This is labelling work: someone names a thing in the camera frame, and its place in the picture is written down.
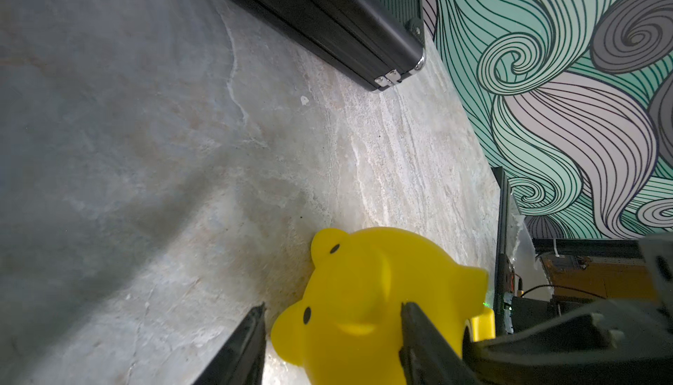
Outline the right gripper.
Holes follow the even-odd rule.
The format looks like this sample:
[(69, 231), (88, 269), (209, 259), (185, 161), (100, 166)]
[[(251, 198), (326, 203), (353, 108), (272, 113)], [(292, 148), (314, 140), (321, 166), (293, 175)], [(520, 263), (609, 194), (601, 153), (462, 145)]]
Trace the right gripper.
[(492, 384), (670, 384), (672, 320), (651, 302), (599, 300), (469, 344), (463, 360)]

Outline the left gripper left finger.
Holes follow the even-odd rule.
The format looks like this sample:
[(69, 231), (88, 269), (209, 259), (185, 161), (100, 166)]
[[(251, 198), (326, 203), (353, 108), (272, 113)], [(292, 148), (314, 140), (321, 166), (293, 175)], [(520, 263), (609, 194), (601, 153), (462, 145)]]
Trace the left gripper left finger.
[(266, 306), (252, 307), (194, 385), (260, 385), (266, 356)]

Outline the black square plate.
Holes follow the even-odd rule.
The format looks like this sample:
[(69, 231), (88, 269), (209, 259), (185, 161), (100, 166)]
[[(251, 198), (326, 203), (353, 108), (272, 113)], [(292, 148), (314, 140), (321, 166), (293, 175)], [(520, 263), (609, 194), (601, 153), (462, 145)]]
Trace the black square plate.
[(426, 62), (422, 0), (233, 0), (368, 90)]

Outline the yellow piggy bank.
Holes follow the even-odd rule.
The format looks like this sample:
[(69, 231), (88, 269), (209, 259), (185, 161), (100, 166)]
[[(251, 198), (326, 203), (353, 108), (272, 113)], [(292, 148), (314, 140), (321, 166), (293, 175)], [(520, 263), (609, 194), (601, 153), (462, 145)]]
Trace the yellow piggy bank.
[(487, 271), (413, 232), (324, 229), (311, 259), (305, 292), (275, 320), (271, 341), (313, 384), (405, 383), (403, 304), (417, 304), (457, 353), (468, 321), (485, 311)]

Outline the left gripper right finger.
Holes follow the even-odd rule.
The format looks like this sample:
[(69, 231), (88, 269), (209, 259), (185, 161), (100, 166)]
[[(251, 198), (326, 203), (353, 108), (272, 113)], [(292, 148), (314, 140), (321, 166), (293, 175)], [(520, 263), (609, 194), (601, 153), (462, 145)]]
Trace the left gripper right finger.
[(420, 306), (401, 306), (401, 367), (409, 385), (478, 384), (471, 369), (455, 353)]

